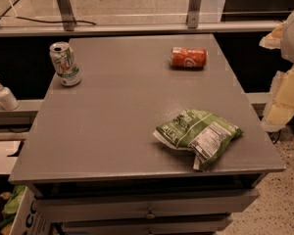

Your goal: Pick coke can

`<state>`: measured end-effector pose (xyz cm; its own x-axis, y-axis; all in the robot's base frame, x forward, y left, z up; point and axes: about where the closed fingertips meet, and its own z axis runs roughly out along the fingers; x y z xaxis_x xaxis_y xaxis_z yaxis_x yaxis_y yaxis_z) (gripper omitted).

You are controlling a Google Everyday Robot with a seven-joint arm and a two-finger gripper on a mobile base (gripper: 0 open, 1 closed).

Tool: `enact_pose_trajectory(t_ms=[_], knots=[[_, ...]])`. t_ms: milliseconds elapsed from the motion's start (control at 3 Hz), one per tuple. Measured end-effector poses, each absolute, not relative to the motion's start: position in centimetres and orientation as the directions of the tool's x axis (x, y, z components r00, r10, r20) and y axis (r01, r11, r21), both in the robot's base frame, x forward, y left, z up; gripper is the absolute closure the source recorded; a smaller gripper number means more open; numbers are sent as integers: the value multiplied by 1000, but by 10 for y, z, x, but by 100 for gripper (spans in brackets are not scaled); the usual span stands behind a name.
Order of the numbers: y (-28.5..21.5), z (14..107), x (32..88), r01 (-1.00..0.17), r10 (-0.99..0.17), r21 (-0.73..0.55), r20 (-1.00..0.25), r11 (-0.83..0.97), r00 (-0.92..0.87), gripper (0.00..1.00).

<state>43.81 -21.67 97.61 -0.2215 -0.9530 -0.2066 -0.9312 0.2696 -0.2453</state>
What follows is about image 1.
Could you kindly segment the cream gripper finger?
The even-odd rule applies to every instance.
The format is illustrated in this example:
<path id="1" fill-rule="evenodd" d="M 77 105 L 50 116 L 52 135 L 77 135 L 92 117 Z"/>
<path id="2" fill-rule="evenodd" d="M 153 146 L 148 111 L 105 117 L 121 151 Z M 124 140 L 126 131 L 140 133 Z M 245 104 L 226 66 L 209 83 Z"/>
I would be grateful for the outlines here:
<path id="1" fill-rule="evenodd" d="M 278 70 L 272 80 L 261 126 L 277 132 L 294 117 L 294 65 L 287 72 Z"/>
<path id="2" fill-rule="evenodd" d="M 281 48 L 281 36 L 284 29 L 285 22 L 282 22 L 272 32 L 264 36 L 259 45 L 266 49 L 280 49 Z"/>

